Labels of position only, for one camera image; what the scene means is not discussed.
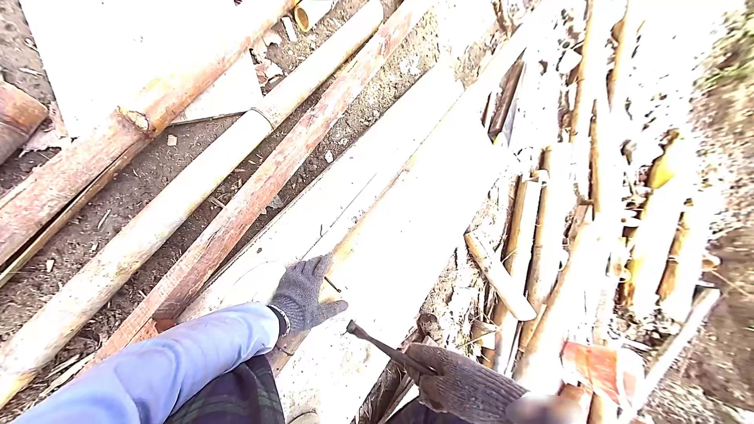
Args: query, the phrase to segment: person's right hand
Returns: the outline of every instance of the person's right hand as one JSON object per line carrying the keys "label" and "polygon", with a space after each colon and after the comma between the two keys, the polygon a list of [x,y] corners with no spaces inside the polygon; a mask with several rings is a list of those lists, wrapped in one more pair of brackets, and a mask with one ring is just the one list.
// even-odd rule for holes
{"label": "person's right hand", "polygon": [[446,349],[412,343],[406,354],[437,371],[437,376],[420,375],[409,367],[420,401],[473,424],[508,422],[505,409],[527,392],[513,380]]}

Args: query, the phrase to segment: grey work glove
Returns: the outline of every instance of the grey work glove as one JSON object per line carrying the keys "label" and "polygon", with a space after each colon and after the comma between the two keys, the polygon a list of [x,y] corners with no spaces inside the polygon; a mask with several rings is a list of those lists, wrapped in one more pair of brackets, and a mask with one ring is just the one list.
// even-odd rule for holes
{"label": "grey work glove", "polygon": [[513,380],[446,349],[413,343],[406,354],[437,371],[437,376],[428,376],[408,368],[421,403],[472,424],[510,422],[505,408],[527,392]]}
{"label": "grey work glove", "polygon": [[287,328],[280,332],[281,337],[311,330],[348,308],[344,300],[319,303],[320,286],[332,260],[333,254],[328,253],[286,269],[270,302],[270,307],[282,313],[286,322]]}

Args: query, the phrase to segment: dirt ground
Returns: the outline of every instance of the dirt ground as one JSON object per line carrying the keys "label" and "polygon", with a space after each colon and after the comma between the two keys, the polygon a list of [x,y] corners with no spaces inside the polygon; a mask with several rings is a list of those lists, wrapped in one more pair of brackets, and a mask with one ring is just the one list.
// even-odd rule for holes
{"label": "dirt ground", "polygon": [[[309,35],[299,33],[302,42],[287,40],[282,25],[274,30],[282,35],[281,46],[270,46],[268,57],[287,73],[311,52],[311,42],[320,45],[339,28],[366,0],[341,0]],[[400,0],[382,0],[385,15],[395,10]],[[389,106],[404,94],[418,77],[440,58],[453,56],[458,45],[468,44],[463,34],[452,27],[456,2],[442,10],[430,12],[409,34],[408,38],[354,101],[344,116],[306,159],[288,184],[280,191],[283,206],[288,204],[328,165],[328,152],[337,158]],[[45,104],[54,100],[44,76],[20,71],[20,68],[43,72],[34,49],[33,37],[23,18],[17,0],[0,0],[0,67],[6,81],[22,88]],[[477,64],[486,52],[484,41],[470,51],[469,63]],[[318,89],[293,115],[241,164],[218,187],[213,196],[227,202],[257,169],[264,158],[285,137],[305,110],[313,106],[332,79]],[[272,84],[263,88],[268,92]],[[754,346],[754,267],[749,264],[754,247],[751,229],[754,203],[751,191],[751,158],[754,157],[754,78],[729,81],[696,100],[694,125],[703,138],[702,155],[707,164],[720,164],[720,190],[725,210],[717,231],[727,232],[715,244],[715,253],[723,259],[716,275],[707,275],[726,292],[725,300],[713,312],[710,323],[701,332],[691,349],[674,367],[661,391],[655,395],[648,412],[656,422],[735,422],[728,416],[732,407],[754,410],[754,370],[751,348]],[[41,308],[109,239],[120,231],[139,210],[153,199],[193,158],[225,131],[237,116],[218,118],[169,128],[148,146],[101,191],[81,213],[48,243],[29,263],[0,290],[0,343],[7,340],[24,322]],[[178,137],[177,146],[167,145],[167,135]],[[0,165],[0,195],[17,185],[34,167],[44,164],[58,149],[28,152]],[[237,245],[242,247],[281,210],[268,207]],[[205,201],[165,245],[119,290],[84,329],[46,367],[32,385],[0,410],[0,422],[9,422],[31,407],[38,394],[49,384],[45,378],[56,364],[74,355],[87,355],[118,327],[142,298],[177,261],[182,252],[199,236],[203,228],[218,214],[219,208]],[[106,219],[100,226],[100,220]],[[46,262],[54,260],[50,272]],[[453,287],[439,287],[435,295],[449,300]]]}

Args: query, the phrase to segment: metal tool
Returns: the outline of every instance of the metal tool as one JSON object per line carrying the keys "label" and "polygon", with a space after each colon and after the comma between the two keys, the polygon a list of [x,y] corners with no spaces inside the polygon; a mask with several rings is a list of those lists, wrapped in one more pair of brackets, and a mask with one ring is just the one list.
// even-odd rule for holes
{"label": "metal tool", "polygon": [[356,325],[354,320],[351,320],[351,322],[348,323],[348,327],[346,327],[345,330],[362,340],[371,342],[374,346],[377,346],[377,349],[380,349],[381,351],[383,351],[387,356],[390,357],[392,361],[403,366],[403,368],[411,367],[417,370],[419,373],[422,373],[425,375],[429,375],[429,376],[437,375],[437,372],[435,370],[422,365],[421,363],[417,362],[414,358],[411,358],[410,356],[406,355],[400,350],[393,349],[390,346],[384,344],[383,342],[371,337],[369,334],[366,333],[366,331],[364,331],[363,328]]}

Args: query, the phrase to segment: person's left hand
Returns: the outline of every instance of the person's left hand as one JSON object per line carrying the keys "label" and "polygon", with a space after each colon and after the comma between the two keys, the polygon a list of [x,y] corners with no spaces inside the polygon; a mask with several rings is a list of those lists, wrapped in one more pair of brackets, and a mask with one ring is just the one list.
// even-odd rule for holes
{"label": "person's left hand", "polygon": [[271,307],[284,314],[289,324],[285,334],[311,330],[348,308],[345,300],[319,303],[320,286],[332,260],[333,254],[328,253],[286,269],[270,302]]}

